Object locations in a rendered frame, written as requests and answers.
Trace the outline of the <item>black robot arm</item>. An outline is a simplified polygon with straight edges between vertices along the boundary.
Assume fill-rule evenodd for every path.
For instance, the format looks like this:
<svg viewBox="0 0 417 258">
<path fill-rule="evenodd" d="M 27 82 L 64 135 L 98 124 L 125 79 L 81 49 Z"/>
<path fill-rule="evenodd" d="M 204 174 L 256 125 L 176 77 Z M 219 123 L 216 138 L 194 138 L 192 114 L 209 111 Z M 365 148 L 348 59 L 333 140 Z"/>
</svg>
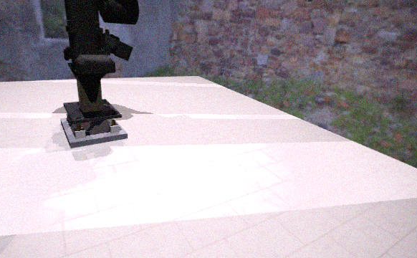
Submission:
<svg viewBox="0 0 417 258">
<path fill-rule="evenodd" d="M 75 22 L 98 22 L 99 11 L 107 23 L 136 24 L 139 17 L 138 0 L 64 0 L 67 20 Z M 109 29 L 100 34 L 103 55 L 126 59 L 130 58 L 133 47 L 110 34 Z"/>
</svg>

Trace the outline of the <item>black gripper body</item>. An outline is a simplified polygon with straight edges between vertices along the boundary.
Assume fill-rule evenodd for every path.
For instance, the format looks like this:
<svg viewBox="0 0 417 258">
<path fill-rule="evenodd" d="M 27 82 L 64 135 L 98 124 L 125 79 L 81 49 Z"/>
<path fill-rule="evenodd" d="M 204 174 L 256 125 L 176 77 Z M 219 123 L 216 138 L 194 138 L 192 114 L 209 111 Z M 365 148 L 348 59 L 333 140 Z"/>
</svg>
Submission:
<svg viewBox="0 0 417 258">
<path fill-rule="evenodd" d="M 76 66 L 81 75 L 95 73 L 114 73 L 115 62 L 108 56 L 103 55 L 101 50 L 99 22 L 68 21 L 66 32 L 69 36 L 69 46 L 64 52 L 64 59 Z"/>
</svg>

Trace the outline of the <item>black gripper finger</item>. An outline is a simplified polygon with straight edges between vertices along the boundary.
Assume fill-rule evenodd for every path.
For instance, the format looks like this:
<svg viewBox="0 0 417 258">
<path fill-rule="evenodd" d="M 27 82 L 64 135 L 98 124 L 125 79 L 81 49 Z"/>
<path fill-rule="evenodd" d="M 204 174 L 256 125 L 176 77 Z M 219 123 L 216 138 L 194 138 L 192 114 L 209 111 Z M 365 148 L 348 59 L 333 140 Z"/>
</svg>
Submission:
<svg viewBox="0 0 417 258">
<path fill-rule="evenodd" d="M 73 72 L 74 76 L 76 77 L 77 75 L 76 75 L 76 73 L 75 73 L 75 70 L 77 70 L 77 69 L 76 69 L 75 64 L 68 63 L 68 65 L 69 65 L 69 67 L 70 67 L 71 71 Z"/>
<path fill-rule="evenodd" d="M 80 81 L 86 95 L 90 102 L 97 101 L 97 94 L 100 86 L 101 78 L 107 73 L 95 73 L 92 75 L 81 75 L 75 70 L 77 79 Z"/>
</svg>

